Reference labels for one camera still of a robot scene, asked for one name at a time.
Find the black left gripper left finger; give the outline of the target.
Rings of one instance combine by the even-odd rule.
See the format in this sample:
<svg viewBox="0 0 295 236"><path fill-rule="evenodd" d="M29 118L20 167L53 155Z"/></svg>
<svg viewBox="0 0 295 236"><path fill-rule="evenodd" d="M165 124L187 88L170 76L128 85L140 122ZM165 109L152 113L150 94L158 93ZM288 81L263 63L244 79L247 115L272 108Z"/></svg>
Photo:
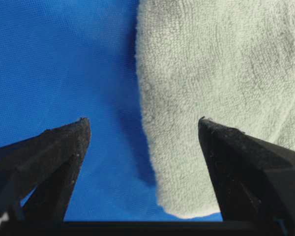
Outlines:
<svg viewBox="0 0 295 236"><path fill-rule="evenodd" d="M0 236L61 231L90 136L81 118L0 147Z"/></svg>

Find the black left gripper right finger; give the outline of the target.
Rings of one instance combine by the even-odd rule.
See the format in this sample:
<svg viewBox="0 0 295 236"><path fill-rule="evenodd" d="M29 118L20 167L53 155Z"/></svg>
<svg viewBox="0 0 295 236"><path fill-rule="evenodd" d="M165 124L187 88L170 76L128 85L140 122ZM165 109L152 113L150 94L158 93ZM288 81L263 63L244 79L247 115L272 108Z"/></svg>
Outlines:
<svg viewBox="0 0 295 236"><path fill-rule="evenodd" d="M295 151L207 118L198 137L223 220L207 236L295 236Z"/></svg>

